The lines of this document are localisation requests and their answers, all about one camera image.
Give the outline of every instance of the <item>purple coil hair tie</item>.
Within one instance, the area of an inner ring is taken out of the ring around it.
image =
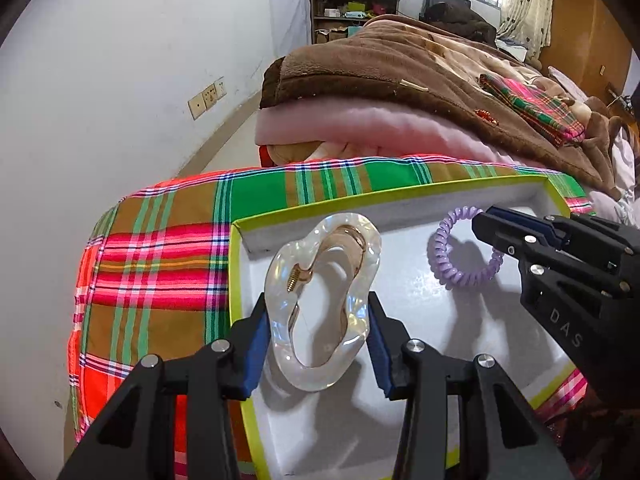
[[[454,211],[449,211],[444,218],[435,235],[434,252],[436,256],[436,266],[440,271],[440,277],[450,285],[454,286],[471,286],[480,285],[492,279],[500,270],[502,265],[502,258],[504,253],[501,253],[494,248],[494,253],[489,260],[489,264],[482,270],[476,272],[462,272],[458,270],[449,261],[449,252],[451,247],[449,246],[449,235],[452,227],[458,222],[458,220],[471,220],[478,213],[481,213],[482,209],[476,207],[457,207]]]

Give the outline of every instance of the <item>switch plate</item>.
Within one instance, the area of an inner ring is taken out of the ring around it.
[[[202,98],[204,99],[204,105],[207,107],[207,110],[211,108],[216,101],[218,100],[218,94],[216,93],[216,85],[213,84],[211,86],[207,86],[202,91]]]
[[[204,97],[202,97],[201,93],[196,95],[196,97],[191,98],[188,105],[194,121],[207,111],[207,105],[205,104]]]
[[[226,95],[225,78],[221,77],[213,85],[216,87],[218,99],[222,99]]]

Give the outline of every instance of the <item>floor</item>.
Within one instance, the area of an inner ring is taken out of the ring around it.
[[[209,171],[235,170],[237,168],[260,167],[258,146],[255,145],[255,124],[258,112],[254,112],[231,136],[219,152],[207,164],[203,173]]]

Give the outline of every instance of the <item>iridescent hair clip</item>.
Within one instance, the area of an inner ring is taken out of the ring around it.
[[[318,256],[341,248],[353,280],[340,307],[342,339],[318,367],[303,365],[293,348],[292,332],[300,312],[303,285],[311,281]],[[367,297],[378,272],[382,239],[364,216],[340,213],[322,220],[305,238],[284,245],[273,258],[264,283],[271,324],[271,345],[284,377],[300,390],[316,392],[334,384],[355,359],[369,333]]]
[[[481,213],[482,209],[475,207],[457,207],[453,211],[449,211],[444,220],[440,222],[440,225],[436,229],[434,254],[436,266],[440,272],[440,278],[444,282],[452,286],[471,286],[480,285],[487,282],[497,274],[502,265],[502,259],[504,253],[501,253],[494,248],[494,252],[489,260],[489,264],[481,270],[473,272],[464,272],[453,266],[449,260],[449,252],[451,247],[449,245],[449,235],[452,227],[459,220],[471,220],[474,216]]]

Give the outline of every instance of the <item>patterned curtain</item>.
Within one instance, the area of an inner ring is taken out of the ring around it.
[[[523,44],[529,56],[538,58],[551,45],[551,8],[554,0],[504,0],[499,38]]]

